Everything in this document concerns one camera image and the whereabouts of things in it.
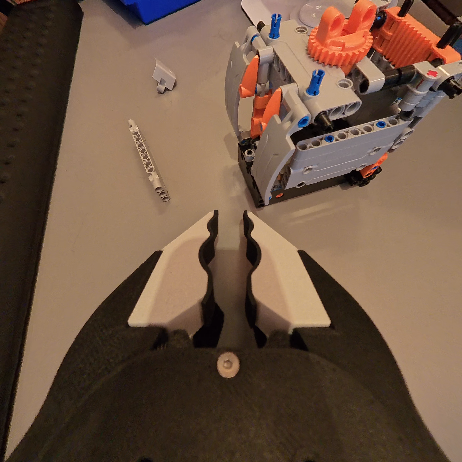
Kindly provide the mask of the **white metal board stand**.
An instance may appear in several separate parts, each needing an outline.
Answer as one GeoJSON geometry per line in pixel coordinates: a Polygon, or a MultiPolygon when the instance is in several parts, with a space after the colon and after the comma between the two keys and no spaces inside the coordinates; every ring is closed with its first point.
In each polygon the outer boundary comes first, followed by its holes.
{"type": "Polygon", "coordinates": [[[282,20],[295,20],[299,26],[309,29],[318,26],[324,11],[334,6],[348,18],[354,0],[243,0],[241,7],[254,25],[271,22],[271,15],[279,13],[282,20]]]}

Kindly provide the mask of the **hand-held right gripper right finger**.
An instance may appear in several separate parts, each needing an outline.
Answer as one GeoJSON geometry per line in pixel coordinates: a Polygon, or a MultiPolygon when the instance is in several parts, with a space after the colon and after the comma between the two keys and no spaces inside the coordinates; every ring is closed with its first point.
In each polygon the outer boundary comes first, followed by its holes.
{"type": "Polygon", "coordinates": [[[257,346],[305,348],[299,329],[330,335],[331,320],[303,264],[305,252],[244,211],[246,257],[245,313],[257,346]]]}

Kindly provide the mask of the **grey orange toy brick model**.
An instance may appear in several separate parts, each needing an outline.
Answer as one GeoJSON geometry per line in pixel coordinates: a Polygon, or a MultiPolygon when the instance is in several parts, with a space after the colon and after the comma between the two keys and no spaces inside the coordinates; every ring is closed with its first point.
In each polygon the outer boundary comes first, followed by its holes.
{"type": "Polygon", "coordinates": [[[461,94],[461,3],[423,1],[447,26],[439,37],[410,10],[413,1],[355,1],[348,18],[328,7],[318,26],[271,15],[254,25],[255,56],[239,85],[238,162],[257,207],[252,175],[272,116],[306,112],[295,150],[277,175],[270,204],[336,185],[365,186],[388,154],[445,97],[461,94]]]}

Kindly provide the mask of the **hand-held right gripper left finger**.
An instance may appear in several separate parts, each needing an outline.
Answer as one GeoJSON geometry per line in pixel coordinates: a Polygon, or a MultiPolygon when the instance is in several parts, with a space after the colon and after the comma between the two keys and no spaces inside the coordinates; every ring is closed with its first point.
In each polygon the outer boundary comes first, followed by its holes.
{"type": "Polygon", "coordinates": [[[215,302],[209,267],[217,234],[214,210],[163,248],[129,326],[185,330],[196,347],[217,346],[224,315],[215,302]]]}

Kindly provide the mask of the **grey long toy brick beam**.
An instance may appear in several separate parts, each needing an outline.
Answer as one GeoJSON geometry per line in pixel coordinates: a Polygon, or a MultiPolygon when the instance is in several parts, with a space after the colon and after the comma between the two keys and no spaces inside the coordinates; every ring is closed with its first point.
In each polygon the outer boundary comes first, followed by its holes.
{"type": "Polygon", "coordinates": [[[128,125],[151,185],[162,201],[168,202],[170,200],[170,194],[168,193],[165,183],[150,153],[145,137],[140,132],[134,120],[129,119],[128,125]]]}

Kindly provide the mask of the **blue plastic storage bin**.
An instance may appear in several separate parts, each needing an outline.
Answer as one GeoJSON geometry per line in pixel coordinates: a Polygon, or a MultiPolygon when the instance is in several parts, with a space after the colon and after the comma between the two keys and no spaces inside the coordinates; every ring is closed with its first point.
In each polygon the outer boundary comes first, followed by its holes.
{"type": "Polygon", "coordinates": [[[149,25],[176,13],[198,0],[104,0],[116,14],[131,25],[149,25]]]}

